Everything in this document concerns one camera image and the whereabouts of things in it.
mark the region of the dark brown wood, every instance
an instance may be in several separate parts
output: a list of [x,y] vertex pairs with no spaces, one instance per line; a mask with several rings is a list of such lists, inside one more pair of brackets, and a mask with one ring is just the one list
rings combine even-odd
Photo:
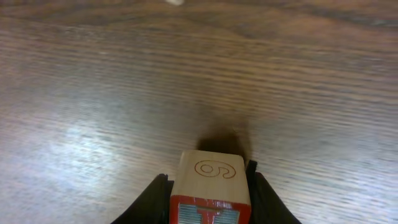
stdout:
[[0,0],[0,223],[110,223],[220,121],[303,223],[396,222],[397,7]]

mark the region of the block's top face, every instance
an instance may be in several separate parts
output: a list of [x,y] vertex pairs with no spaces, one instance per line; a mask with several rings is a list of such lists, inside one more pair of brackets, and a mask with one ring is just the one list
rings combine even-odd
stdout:
[[217,152],[184,151],[173,195],[250,205],[243,158]]

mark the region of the red border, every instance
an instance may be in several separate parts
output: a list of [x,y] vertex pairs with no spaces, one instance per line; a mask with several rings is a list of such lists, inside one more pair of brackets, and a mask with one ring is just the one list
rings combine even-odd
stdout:
[[208,208],[223,208],[239,211],[238,224],[248,224],[251,214],[251,206],[243,203],[224,202],[203,198],[194,198],[183,195],[170,197],[170,224],[178,224],[178,208],[180,204],[197,205]]

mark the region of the wooden block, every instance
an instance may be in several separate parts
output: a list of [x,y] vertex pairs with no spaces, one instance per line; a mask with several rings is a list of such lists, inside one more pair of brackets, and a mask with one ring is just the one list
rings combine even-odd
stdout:
[[247,224],[251,213],[241,156],[184,151],[170,198],[170,224]]

